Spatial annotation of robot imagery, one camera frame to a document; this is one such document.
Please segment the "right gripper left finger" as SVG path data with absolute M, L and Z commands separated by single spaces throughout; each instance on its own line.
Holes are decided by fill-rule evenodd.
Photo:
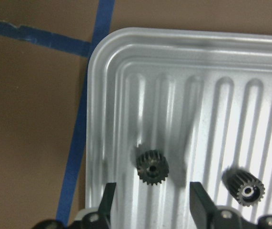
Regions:
M 103 227 L 111 226 L 111 207 L 116 190 L 116 182 L 107 183 L 98 208 L 100 222 Z

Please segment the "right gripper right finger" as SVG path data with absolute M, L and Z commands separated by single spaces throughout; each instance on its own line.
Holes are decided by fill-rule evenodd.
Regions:
M 190 213 L 197 229 L 210 229 L 216 206 L 200 182 L 190 183 Z

